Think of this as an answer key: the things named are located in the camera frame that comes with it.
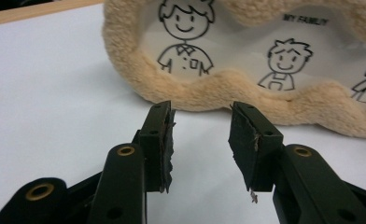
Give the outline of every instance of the plush trim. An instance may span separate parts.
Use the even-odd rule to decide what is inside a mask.
[[[366,137],[366,111],[337,82],[324,82],[302,91],[272,93],[234,70],[192,83],[158,71],[138,47],[139,13],[151,1],[106,0],[103,28],[110,61],[145,99],[154,103],[171,100],[174,108],[189,111],[230,108],[233,101],[241,101],[257,107],[274,124],[317,123],[337,133]],[[366,0],[220,1],[245,25],[271,20],[276,15],[270,11],[282,13],[304,4],[340,8],[358,36],[366,41]]]

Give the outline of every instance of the plush pouch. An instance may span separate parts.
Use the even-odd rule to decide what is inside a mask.
[[[151,102],[366,137],[366,0],[106,0],[103,36]]]

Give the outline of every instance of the wooden floor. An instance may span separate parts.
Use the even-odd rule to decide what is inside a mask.
[[[103,2],[104,0],[62,0],[31,7],[20,7],[10,10],[4,10],[0,11],[0,24],[9,21],[19,21],[77,7],[86,7]]]

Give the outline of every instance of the fluffy beige border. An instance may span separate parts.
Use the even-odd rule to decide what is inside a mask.
[[[189,111],[230,107],[233,101],[256,106],[274,124],[318,123],[349,136],[366,137],[366,111],[336,82],[294,93],[271,93],[238,71],[224,71],[193,83],[159,72],[138,48],[139,13],[152,0],[106,0],[103,29],[106,50],[116,70],[145,99],[171,100]],[[340,8],[358,36],[366,40],[366,0],[219,0],[246,25],[271,20],[303,4]]]

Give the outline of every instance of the drawn mouth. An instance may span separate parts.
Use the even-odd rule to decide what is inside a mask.
[[[280,63],[277,63],[276,66],[278,66],[278,68],[280,70],[289,70],[289,69],[292,69],[293,68],[293,64],[291,64],[290,67],[288,67],[288,68],[281,67]]]
[[[194,29],[194,27],[191,26],[189,29],[183,30],[183,29],[180,29],[180,27],[177,24],[176,24],[176,28],[177,28],[177,30],[179,30],[180,32],[183,32],[183,33],[190,32],[190,31],[192,31],[192,29]]]

